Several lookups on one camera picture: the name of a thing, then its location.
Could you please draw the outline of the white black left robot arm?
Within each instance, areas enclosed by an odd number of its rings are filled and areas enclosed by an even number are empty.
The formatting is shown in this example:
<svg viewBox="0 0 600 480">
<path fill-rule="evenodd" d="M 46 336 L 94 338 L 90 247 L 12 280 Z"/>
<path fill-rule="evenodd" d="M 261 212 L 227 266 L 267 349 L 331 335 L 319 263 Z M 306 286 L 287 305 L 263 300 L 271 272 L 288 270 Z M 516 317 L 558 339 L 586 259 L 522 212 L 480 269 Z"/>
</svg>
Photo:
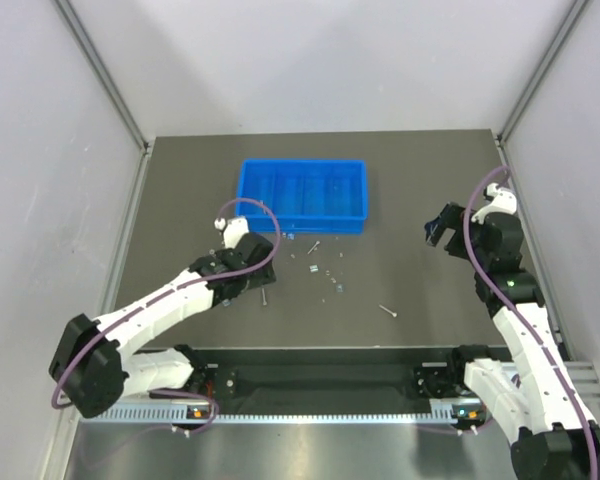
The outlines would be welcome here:
<svg viewBox="0 0 600 480">
<path fill-rule="evenodd" d="M 73 406 L 90 419 L 123 397 L 193 384 L 201 369 L 191 348 L 145 353 L 143 347 L 180 322 L 275 280 L 275 242 L 251 231 L 243 217 L 219 219 L 216 226 L 222 248 L 156 291 L 94 319 L 79 314 L 68 321 L 49 366 L 53 407 Z"/>
</svg>

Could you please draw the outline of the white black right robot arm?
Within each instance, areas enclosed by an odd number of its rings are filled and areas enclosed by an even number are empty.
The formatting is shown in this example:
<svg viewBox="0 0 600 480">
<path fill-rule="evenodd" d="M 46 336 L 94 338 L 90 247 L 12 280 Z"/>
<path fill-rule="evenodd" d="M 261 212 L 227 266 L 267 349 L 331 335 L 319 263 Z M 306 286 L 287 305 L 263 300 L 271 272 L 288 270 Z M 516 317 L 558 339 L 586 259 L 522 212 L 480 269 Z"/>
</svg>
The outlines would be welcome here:
<svg viewBox="0 0 600 480">
<path fill-rule="evenodd" d="M 519 479 L 600 479 L 600 424 L 569 376 L 551 332 L 544 296 L 522 265 L 524 233 L 515 194 L 496 183 L 477 210 L 448 203 L 425 225 L 435 247 L 468 261 L 475 288 L 505 341 L 516 372 L 486 345 L 452 349 L 447 381 L 475 394 L 510 445 Z"/>
</svg>

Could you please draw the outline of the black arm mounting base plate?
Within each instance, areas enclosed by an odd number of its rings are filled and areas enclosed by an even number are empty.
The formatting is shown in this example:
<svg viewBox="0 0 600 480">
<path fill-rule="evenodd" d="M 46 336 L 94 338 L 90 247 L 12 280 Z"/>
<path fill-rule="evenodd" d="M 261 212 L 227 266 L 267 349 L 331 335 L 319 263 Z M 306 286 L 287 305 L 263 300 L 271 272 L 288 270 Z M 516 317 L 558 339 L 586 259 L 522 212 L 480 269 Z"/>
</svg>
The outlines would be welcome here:
<svg viewBox="0 0 600 480">
<path fill-rule="evenodd" d="M 402 400 L 461 396 L 462 361 L 509 361 L 504 347 L 196 348 L 178 345 L 135 356 L 128 393 L 184 390 L 226 402 L 269 397 L 327 403 L 371 397 Z"/>
</svg>

